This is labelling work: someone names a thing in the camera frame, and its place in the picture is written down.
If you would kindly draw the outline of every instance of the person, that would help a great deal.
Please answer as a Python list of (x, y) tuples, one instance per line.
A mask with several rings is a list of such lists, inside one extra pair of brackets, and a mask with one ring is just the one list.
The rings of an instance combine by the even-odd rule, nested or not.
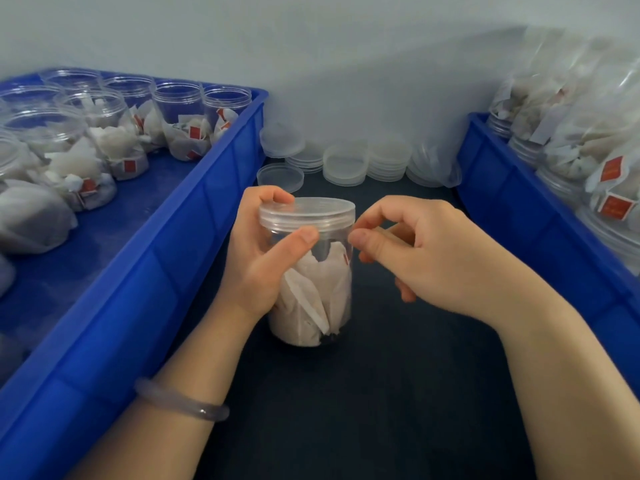
[[(306, 226), (269, 247), (258, 207), (293, 199), (277, 187), (244, 192), (220, 290), (156, 384), (224, 403), (245, 341), (276, 302), (282, 275), (319, 238)], [(380, 229), (387, 220), (396, 224)], [(443, 201), (387, 196), (361, 215), (349, 241), (361, 261), (395, 274), (404, 301), (421, 298), (496, 330), (538, 478), (640, 478), (640, 403), (619, 371), (573, 307), (462, 212)], [(190, 479), (212, 427), (139, 397), (68, 478)]]

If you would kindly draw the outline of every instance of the hand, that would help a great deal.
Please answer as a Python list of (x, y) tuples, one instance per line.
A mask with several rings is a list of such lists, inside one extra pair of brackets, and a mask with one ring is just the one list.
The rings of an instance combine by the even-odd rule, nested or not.
[(271, 246), (271, 233), (259, 222), (262, 202), (292, 203), (293, 195), (279, 187), (249, 187), (244, 191), (231, 229), (227, 263), (215, 305), (231, 307), (258, 322), (275, 304), (286, 270), (318, 241), (315, 227), (300, 227)]
[[(380, 229), (386, 220), (397, 224)], [(357, 220), (349, 241), (361, 250), (361, 261), (377, 261), (396, 275), (404, 301), (419, 296), (489, 324), (557, 295), (444, 201), (384, 197)]]

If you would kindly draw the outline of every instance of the translucent purple bangle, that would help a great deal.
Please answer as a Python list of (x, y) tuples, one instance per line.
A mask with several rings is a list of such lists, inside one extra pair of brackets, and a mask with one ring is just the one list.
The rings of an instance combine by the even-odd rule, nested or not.
[(162, 409), (178, 411), (187, 416), (220, 422), (229, 417), (229, 406), (201, 403), (173, 389), (165, 389), (151, 379), (139, 378), (133, 385), (136, 393)]

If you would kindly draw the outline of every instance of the white wall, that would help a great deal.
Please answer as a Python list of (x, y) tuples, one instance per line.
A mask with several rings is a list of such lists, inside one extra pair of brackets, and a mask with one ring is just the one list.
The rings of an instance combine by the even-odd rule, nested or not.
[(315, 139), (455, 140), (526, 23), (640, 41), (640, 0), (4, 0), (0, 78), (75, 65), (246, 84)]

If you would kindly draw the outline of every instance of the work surface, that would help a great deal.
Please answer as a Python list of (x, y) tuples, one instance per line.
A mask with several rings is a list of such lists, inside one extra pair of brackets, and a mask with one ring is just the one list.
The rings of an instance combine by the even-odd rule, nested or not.
[[(296, 196), (355, 202), (387, 194), (439, 198), (404, 177), (357, 187), (305, 176)], [(198, 292), (178, 341), (218, 287), (226, 246)], [(353, 268), (353, 311), (339, 339), (315, 349), (274, 338), (266, 320), (240, 359), (227, 404), (195, 478), (535, 478), (504, 351), (493, 330), (425, 302), (407, 305), (377, 264)]]

